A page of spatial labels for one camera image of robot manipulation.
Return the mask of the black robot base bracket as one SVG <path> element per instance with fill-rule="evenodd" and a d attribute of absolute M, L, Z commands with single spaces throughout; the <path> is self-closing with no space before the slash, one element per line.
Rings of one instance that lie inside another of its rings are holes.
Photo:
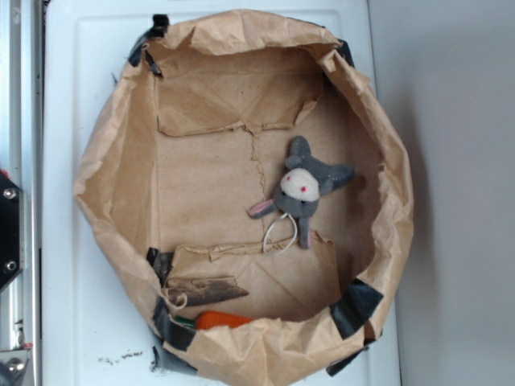
<path fill-rule="evenodd" d="M 21 198 L 22 191 L 7 173 L 1 170 L 1 291 L 3 292 L 22 270 L 21 262 Z"/>

